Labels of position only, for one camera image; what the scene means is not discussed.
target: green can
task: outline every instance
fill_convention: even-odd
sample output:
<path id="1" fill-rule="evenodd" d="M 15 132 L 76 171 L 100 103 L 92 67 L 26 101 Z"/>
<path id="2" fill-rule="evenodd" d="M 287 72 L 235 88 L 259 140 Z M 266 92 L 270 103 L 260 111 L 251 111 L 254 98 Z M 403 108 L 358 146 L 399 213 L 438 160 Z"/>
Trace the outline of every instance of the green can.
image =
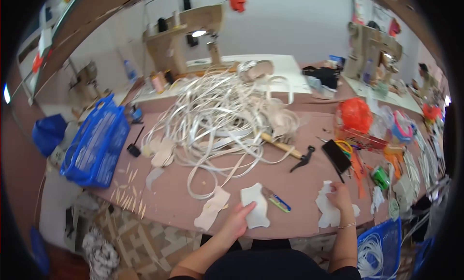
<path id="1" fill-rule="evenodd" d="M 381 166 L 376 166 L 371 172 L 371 178 L 381 190 L 386 190 L 390 186 L 390 178 Z"/>

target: hammer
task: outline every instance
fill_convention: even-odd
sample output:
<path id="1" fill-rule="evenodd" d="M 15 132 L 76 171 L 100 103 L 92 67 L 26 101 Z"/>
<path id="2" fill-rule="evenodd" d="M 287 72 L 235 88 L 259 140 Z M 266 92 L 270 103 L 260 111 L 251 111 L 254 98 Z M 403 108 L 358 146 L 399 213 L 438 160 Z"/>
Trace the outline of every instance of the hammer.
<path id="1" fill-rule="evenodd" d="M 280 142 L 273 142 L 272 141 L 272 137 L 267 134 L 267 133 L 262 133 L 261 134 L 261 139 L 263 139 L 264 141 L 267 141 L 269 142 L 270 144 L 274 145 L 275 147 L 278 147 L 280 149 L 282 149 L 283 151 L 285 152 L 288 152 L 289 150 L 292 149 L 292 146 L 288 145 L 288 144 L 285 144 L 285 143 L 280 143 Z M 312 145 L 309 145 L 308 146 L 308 154 L 304 155 L 304 154 L 301 154 L 298 150 L 294 149 L 290 152 L 290 155 L 295 157 L 296 159 L 299 159 L 300 161 L 297 163 L 297 165 L 295 165 L 294 167 L 292 167 L 292 169 L 290 169 L 290 172 L 294 171 L 295 169 L 297 169 L 298 167 L 301 167 L 301 166 L 305 166 L 306 164 L 309 163 L 310 161 L 310 158 L 311 158 L 311 154 L 315 151 L 315 147 L 312 146 Z"/>

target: thread snips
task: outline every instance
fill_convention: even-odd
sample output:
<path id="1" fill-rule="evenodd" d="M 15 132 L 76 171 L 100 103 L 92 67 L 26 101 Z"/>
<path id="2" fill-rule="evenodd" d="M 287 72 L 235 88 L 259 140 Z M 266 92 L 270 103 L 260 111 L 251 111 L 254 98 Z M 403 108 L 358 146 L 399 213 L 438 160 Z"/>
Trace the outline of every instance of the thread snips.
<path id="1" fill-rule="evenodd" d="M 281 200 L 280 197 L 278 197 L 274 191 L 268 189 L 267 187 L 263 186 L 262 193 L 264 197 L 266 197 L 271 203 L 275 204 L 278 208 L 280 208 L 282 211 L 289 213 L 291 211 L 291 207 L 287 205 L 284 201 Z"/>

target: bracelet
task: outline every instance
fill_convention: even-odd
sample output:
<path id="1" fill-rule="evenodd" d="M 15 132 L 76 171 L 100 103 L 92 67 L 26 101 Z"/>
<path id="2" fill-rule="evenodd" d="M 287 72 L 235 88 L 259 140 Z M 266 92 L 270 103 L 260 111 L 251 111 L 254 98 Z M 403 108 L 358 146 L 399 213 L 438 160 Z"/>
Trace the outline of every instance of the bracelet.
<path id="1" fill-rule="evenodd" d="M 355 226 L 356 223 L 349 223 L 348 225 L 344 226 L 344 227 L 340 227 L 338 226 L 339 229 L 344 229 L 344 228 L 348 228 L 348 227 L 351 227 L 351 226 Z"/>

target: tile floor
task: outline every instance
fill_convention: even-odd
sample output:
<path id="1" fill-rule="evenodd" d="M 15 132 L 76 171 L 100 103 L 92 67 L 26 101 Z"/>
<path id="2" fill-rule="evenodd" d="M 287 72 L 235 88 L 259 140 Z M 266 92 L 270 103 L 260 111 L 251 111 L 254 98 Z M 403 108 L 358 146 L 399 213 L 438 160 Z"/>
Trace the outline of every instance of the tile floor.
<path id="1" fill-rule="evenodd" d="M 120 267 L 133 268 L 140 279 L 167 279 L 171 269 L 200 246 L 201 233 L 139 220 L 136 215 L 121 211 L 119 207 L 108 207 L 107 202 L 101 205 L 94 222 L 118 251 Z M 321 235 L 290 239 L 290 244 L 327 269 L 334 240 L 335 235 Z M 239 242 L 243 249 L 252 245 L 252 239 L 248 238 L 240 238 Z"/>

